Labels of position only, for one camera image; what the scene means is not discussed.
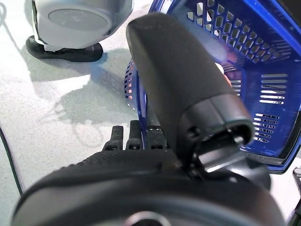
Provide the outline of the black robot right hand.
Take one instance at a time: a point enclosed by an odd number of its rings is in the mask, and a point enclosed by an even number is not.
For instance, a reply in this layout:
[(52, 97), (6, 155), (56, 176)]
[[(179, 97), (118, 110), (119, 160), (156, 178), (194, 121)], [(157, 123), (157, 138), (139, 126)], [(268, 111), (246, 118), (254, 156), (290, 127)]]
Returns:
[(114, 126), (103, 150), (29, 188), (14, 226), (283, 226), (267, 167), (240, 146), (254, 128), (241, 99), (176, 19), (131, 21), (127, 42), (158, 123)]

